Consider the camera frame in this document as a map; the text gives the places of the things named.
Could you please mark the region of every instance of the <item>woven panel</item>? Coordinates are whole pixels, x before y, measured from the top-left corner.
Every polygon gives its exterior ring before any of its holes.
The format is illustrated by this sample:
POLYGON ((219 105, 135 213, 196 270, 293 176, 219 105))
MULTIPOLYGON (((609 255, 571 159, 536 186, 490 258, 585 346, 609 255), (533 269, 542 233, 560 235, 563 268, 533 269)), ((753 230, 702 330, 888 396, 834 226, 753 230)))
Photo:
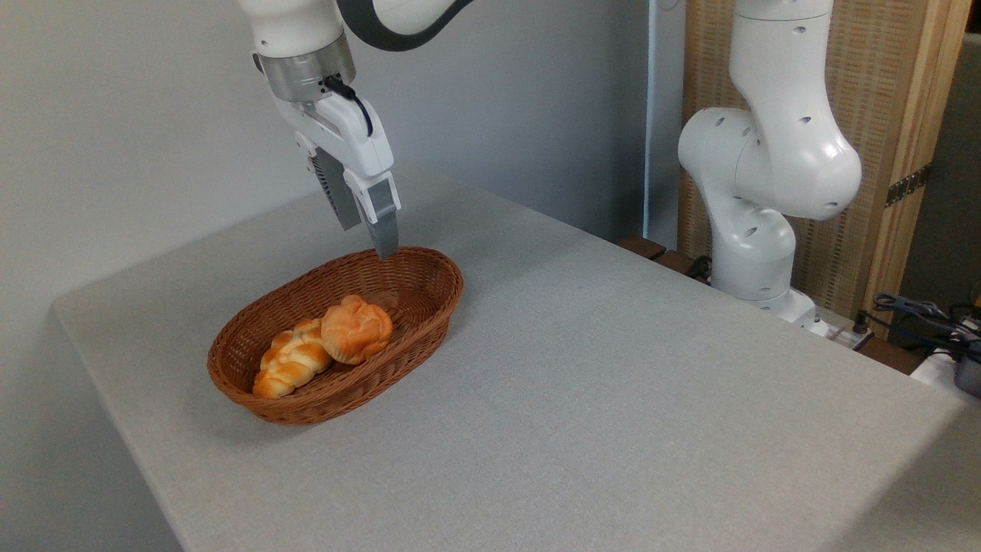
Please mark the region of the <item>woven panel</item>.
MULTIPOLYGON (((746 108, 728 75, 732 2, 690 0, 688 10, 686 118, 705 107, 746 108)), ((826 67, 828 96, 842 132, 861 156, 862 184, 841 216, 823 222, 791 220, 798 236, 793 284, 817 304, 850 316, 865 291, 882 198, 891 184, 899 118, 924 3, 839 0, 834 10, 826 67)), ((708 254, 707 217, 687 176, 679 215, 679 250, 688 256, 708 254)))

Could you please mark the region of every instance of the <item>braided bread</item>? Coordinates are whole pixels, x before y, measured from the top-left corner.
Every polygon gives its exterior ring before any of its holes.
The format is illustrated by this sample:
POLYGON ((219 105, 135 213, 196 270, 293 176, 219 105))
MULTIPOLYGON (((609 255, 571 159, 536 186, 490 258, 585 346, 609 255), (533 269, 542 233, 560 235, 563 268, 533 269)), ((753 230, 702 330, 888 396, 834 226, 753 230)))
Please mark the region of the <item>braided bread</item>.
POLYGON ((306 384, 331 363, 320 343, 320 320, 303 320, 293 330, 273 338, 269 351, 262 356, 255 376, 252 394, 278 399, 306 384))

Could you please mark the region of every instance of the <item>oval basket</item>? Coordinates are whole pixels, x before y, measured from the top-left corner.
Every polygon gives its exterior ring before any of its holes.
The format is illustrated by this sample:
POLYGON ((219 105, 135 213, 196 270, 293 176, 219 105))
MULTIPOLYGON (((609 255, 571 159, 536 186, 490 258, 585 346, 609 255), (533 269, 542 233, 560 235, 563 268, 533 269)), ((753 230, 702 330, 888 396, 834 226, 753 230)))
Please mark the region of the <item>oval basket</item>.
POLYGON ((463 275, 439 251, 401 248, 387 260, 373 249, 332 260, 250 304, 226 324, 208 353, 211 380, 235 403, 282 425, 310 425, 346 414, 378 397, 442 343, 463 293, 463 275), (392 338, 357 366, 333 363, 280 399, 252 395, 259 360, 273 337, 303 318, 323 316, 358 294, 391 316, 392 338))

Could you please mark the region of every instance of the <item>gray tabletop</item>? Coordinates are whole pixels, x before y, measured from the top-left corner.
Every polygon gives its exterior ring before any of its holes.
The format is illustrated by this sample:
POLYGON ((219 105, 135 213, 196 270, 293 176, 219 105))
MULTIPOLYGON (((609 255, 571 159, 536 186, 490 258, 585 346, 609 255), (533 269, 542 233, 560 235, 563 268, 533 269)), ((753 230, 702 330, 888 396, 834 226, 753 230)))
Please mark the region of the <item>gray tabletop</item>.
POLYGON ((466 291, 361 409, 264 422, 211 383, 226 321, 367 248, 312 195, 55 310, 183 547, 981 550, 981 413, 531 210, 396 171, 404 245, 466 291))

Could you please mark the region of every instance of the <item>bread roll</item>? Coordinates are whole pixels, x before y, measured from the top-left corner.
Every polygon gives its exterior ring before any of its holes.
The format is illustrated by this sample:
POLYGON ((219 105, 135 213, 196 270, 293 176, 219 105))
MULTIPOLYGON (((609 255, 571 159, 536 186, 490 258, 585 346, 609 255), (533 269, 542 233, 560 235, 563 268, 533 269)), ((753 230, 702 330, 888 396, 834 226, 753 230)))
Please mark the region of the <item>bread roll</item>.
POLYGON ((331 357, 320 344, 319 330, 319 320, 303 320, 295 330, 273 338, 272 346, 259 363, 252 394, 278 399, 324 371, 331 357))
POLYGON ((321 342, 338 362, 360 364, 387 347, 391 318, 376 304, 347 296, 327 309, 320 324, 321 342))

